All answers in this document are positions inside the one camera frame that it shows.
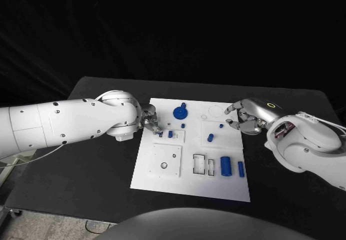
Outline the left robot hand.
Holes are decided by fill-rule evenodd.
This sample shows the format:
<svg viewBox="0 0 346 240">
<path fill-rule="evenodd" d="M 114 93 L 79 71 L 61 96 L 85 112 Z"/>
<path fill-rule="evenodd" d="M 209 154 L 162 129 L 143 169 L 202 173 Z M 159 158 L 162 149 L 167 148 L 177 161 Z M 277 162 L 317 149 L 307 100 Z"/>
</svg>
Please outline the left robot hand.
<svg viewBox="0 0 346 240">
<path fill-rule="evenodd" d="M 163 134 L 163 129 L 159 127 L 159 117 L 156 112 L 156 107 L 151 104 L 144 104 L 141 106 L 141 125 L 151 131 L 154 135 Z"/>
</svg>

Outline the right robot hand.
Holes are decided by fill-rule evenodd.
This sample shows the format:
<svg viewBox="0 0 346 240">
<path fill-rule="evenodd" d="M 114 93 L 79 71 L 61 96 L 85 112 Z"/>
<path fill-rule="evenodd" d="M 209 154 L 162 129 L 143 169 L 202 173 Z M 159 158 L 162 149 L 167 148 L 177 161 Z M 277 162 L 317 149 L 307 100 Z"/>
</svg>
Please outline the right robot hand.
<svg viewBox="0 0 346 240">
<path fill-rule="evenodd" d="M 286 110 L 271 101 L 251 97 L 232 103 L 224 113 L 228 115 L 235 112 L 239 121 L 231 118 L 226 124 L 247 135 L 258 135 L 262 129 L 270 129 L 280 118 L 288 115 Z"/>
</svg>

